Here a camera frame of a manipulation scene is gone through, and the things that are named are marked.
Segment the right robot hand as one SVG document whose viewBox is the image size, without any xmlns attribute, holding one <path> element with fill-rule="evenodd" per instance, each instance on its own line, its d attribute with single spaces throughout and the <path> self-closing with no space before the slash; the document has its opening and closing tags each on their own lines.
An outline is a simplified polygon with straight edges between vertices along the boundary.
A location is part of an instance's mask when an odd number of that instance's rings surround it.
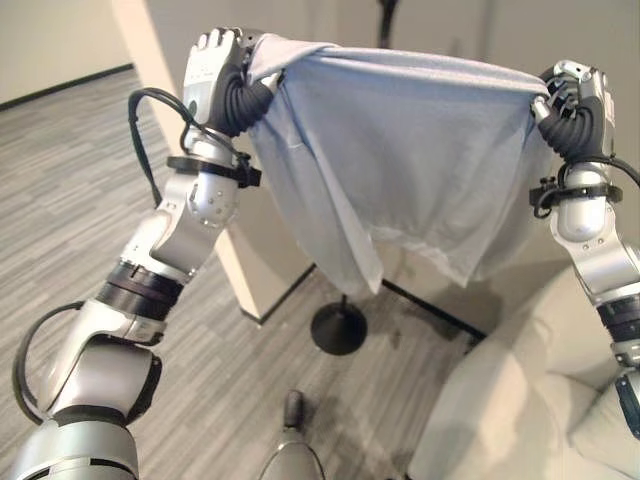
<svg viewBox="0 0 640 480">
<path fill-rule="evenodd" d="M 548 94 L 531 112 L 542 138 L 567 162 L 595 161 L 614 153 L 615 109 L 602 70 L 560 60 L 541 74 Z"/>
</svg>

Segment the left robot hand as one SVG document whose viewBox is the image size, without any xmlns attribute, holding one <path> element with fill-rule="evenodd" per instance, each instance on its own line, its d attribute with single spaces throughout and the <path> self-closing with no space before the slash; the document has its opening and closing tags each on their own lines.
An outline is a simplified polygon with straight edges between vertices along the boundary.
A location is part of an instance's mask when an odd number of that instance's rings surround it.
<svg viewBox="0 0 640 480">
<path fill-rule="evenodd" d="M 283 71 L 250 73 L 264 33 L 217 27 L 192 46 L 183 82 L 183 102 L 195 124 L 186 134 L 186 151 L 203 158 L 229 156 L 232 139 L 267 113 Z"/>
</svg>

